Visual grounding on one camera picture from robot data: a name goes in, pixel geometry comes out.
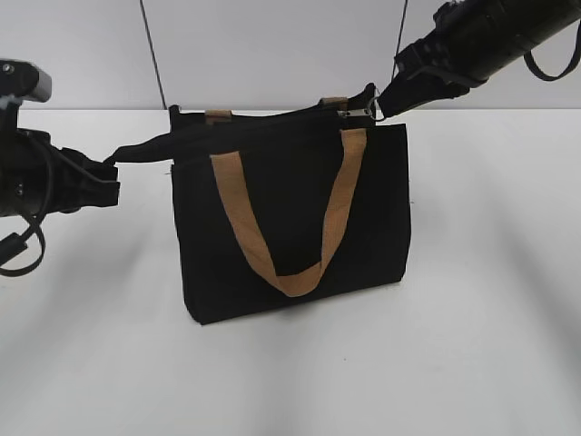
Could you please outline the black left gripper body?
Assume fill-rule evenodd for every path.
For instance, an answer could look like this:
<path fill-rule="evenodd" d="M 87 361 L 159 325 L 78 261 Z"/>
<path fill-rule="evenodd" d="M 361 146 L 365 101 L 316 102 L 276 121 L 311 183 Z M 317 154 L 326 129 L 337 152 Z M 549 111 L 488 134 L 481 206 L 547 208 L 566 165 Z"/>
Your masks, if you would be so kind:
<path fill-rule="evenodd" d="M 54 193 L 51 213 L 74 213 L 84 207 L 113 207 L 118 204 L 121 184 L 118 169 L 88 158 L 69 148 L 52 150 Z"/>

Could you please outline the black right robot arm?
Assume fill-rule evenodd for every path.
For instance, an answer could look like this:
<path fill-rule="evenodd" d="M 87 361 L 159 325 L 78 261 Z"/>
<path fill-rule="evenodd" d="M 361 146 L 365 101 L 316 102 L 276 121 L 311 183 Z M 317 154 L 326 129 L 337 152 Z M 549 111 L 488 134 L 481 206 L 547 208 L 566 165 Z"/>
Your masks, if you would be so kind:
<path fill-rule="evenodd" d="M 386 118 L 464 96 L 518 58 L 545 82 L 564 78 L 580 64 L 578 47 L 560 74 L 547 74 L 533 56 L 537 46 L 580 22 L 577 1 L 448 1 L 433 21 L 426 36 L 395 56 L 397 73 L 377 98 Z"/>

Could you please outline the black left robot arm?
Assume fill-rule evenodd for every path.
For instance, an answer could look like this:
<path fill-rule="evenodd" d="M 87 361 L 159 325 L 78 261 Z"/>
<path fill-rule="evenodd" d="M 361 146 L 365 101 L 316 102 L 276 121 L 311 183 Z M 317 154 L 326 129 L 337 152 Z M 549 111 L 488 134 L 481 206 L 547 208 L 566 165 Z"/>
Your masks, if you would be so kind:
<path fill-rule="evenodd" d="M 18 125 L 23 102 L 45 103 L 51 76 L 36 64 L 1 60 L 1 214 L 15 215 L 9 197 L 26 210 L 74 213 L 84 207 L 118 204 L 118 170 L 70 148 L 57 148 L 48 132 Z"/>

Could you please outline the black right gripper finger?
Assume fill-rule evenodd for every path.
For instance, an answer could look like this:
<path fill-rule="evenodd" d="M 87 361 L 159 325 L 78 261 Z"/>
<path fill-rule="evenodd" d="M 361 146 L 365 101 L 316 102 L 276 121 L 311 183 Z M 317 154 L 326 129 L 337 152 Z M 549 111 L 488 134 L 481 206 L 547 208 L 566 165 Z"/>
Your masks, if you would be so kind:
<path fill-rule="evenodd" d="M 454 97 L 454 86 L 446 84 L 441 78 L 420 74 L 405 78 L 398 74 L 376 99 L 380 117 L 376 122 L 406 113 L 422 105 Z"/>

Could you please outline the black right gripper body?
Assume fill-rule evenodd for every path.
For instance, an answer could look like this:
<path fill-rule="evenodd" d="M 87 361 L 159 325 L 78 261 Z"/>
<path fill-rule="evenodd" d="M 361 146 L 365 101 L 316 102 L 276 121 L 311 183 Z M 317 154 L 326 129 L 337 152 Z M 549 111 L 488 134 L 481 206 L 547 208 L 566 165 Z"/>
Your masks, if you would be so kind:
<path fill-rule="evenodd" d="M 395 61 L 398 77 L 421 100 L 455 99 L 470 91 L 452 66 L 449 50 L 438 39 L 419 38 L 400 51 Z"/>

